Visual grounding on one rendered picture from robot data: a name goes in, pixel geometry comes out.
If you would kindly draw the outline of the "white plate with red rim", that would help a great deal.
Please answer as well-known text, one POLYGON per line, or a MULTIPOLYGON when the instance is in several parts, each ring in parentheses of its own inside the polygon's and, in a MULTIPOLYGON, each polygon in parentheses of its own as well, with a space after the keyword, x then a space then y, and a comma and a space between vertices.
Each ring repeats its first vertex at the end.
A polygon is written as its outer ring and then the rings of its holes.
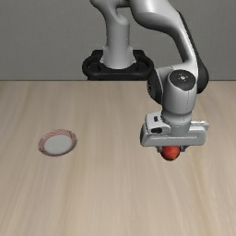
POLYGON ((60 157, 72 151, 76 145, 77 137, 73 132, 56 129, 40 138, 38 150, 49 157, 60 157))

